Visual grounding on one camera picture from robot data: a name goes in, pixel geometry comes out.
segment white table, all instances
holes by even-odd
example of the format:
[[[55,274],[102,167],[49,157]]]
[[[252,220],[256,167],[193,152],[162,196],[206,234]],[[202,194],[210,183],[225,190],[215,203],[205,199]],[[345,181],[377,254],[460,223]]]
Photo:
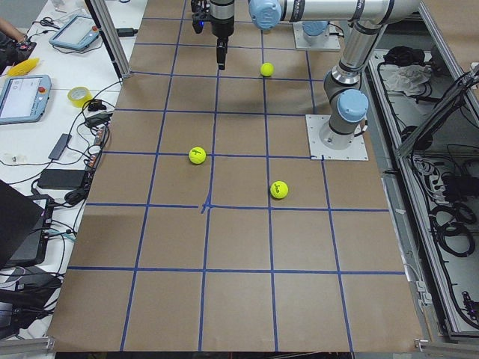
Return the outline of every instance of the white table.
[[[68,13],[85,12],[86,9],[82,1],[65,1],[65,10]],[[118,28],[138,28],[143,17],[144,9],[147,0],[135,0],[128,3],[120,3],[119,1],[106,2],[114,24]],[[38,15],[37,20],[45,16],[58,19],[64,17],[65,13],[55,11],[50,1]],[[39,24],[34,24],[28,35],[36,34],[42,30],[50,29],[44,28]],[[39,122],[36,123],[19,123],[11,125],[0,126],[0,159],[3,162],[13,163],[13,157],[17,159],[17,163],[44,163],[48,162],[48,155],[55,146],[56,141],[62,133],[68,133],[72,122],[79,113],[79,108],[67,98],[67,93],[70,89],[76,86],[85,86],[93,95],[97,94],[99,90],[118,81],[118,77],[109,59],[105,46],[85,54],[63,54],[52,48],[48,39],[52,36],[52,32],[34,36],[33,41],[37,42],[37,47],[31,54],[32,58],[40,58],[40,63],[33,69],[30,75],[48,75],[52,79],[52,90],[50,98],[46,105],[44,115]],[[120,39],[123,50],[127,58],[131,56],[132,48],[135,43],[134,37],[124,37]],[[101,43],[97,40],[92,46],[96,47]],[[0,78],[0,86],[3,86],[6,76]],[[99,98],[115,104],[120,92],[120,85],[115,85],[104,91]],[[82,117],[76,121],[73,131],[71,132],[72,139],[69,146],[83,151],[87,148],[87,144],[76,133],[76,126],[82,122]],[[93,136],[84,126],[80,132],[90,140],[93,141]],[[58,160],[60,163],[70,163],[77,160],[81,155],[66,149]],[[0,165],[0,179],[5,182],[17,182],[41,172],[43,166],[19,166],[7,167]],[[83,169],[85,167],[82,160],[73,165],[51,165],[49,168],[69,168],[69,169]],[[33,180],[25,181],[16,185],[12,185],[15,189],[25,195],[30,195],[30,185]],[[66,191],[44,191],[53,197],[59,203],[63,202],[63,196]],[[57,221],[73,225],[75,218],[79,217],[76,222],[78,227],[81,221],[82,205],[77,205],[72,209],[56,209],[53,218]],[[65,241],[64,245],[61,239],[53,239],[49,242],[46,250],[46,258],[44,262],[39,265],[44,271],[59,271],[65,272],[70,258],[73,243],[70,240]],[[64,260],[61,268],[59,268],[62,253],[64,252]],[[59,290],[55,292],[52,300],[58,296]],[[26,339],[42,337],[51,321],[51,317],[46,317],[41,321],[36,321],[30,326],[28,330],[21,330],[20,335]]]

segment white cloth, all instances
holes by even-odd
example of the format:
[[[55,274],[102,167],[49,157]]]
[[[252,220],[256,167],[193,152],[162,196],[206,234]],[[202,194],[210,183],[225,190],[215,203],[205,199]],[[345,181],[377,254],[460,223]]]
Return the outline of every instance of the white cloth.
[[[431,70],[429,67],[411,65],[395,70],[385,81],[389,91],[404,92],[407,96],[419,95],[424,92],[422,84],[429,81]]]

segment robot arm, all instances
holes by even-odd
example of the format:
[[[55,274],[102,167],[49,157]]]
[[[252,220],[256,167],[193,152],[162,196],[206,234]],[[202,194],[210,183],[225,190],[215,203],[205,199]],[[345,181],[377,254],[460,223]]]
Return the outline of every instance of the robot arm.
[[[332,108],[320,139],[335,150],[347,148],[369,103],[359,80],[387,24],[400,21],[419,6],[419,0],[249,0],[253,23],[267,30],[280,21],[349,20],[353,29],[339,60],[326,75],[324,89]]]
[[[249,13],[261,30],[280,21],[348,20],[354,22],[350,39],[333,78],[344,85],[359,82],[387,24],[417,10],[419,0],[250,0]]]
[[[211,22],[216,40],[216,62],[225,69],[228,38],[234,32],[234,0],[192,0],[193,28],[197,34],[203,31],[205,22]]]

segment yellow object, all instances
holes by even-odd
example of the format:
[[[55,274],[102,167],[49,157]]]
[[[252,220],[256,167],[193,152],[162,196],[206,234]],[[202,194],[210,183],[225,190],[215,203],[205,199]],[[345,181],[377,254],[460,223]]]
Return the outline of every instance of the yellow object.
[[[189,160],[195,165],[199,165],[207,159],[207,153],[201,147],[193,147],[188,154]]]
[[[275,72],[275,67],[270,62],[261,65],[260,73],[265,77],[270,77]]]
[[[87,101],[93,99],[93,96],[91,96],[91,92],[87,88],[79,87],[68,91],[68,99],[75,107],[82,108]]]
[[[29,58],[28,60],[20,62],[7,71],[9,76],[23,76],[32,71],[40,61],[39,58]]]
[[[283,198],[287,196],[287,193],[289,192],[289,188],[287,187],[287,184],[285,182],[276,181],[269,188],[269,192],[277,200],[282,200]]]

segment laptop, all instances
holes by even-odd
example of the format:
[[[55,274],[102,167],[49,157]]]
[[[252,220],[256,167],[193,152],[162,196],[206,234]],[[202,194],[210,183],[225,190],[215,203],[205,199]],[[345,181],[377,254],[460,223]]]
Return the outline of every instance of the laptop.
[[[27,198],[33,200],[43,211],[31,233],[8,260],[4,268],[34,266],[45,260],[46,244],[48,243],[46,231],[52,224],[53,208],[50,204],[53,199],[47,194],[37,194],[27,196]]]
[[[43,208],[0,180],[0,268],[37,231]]]

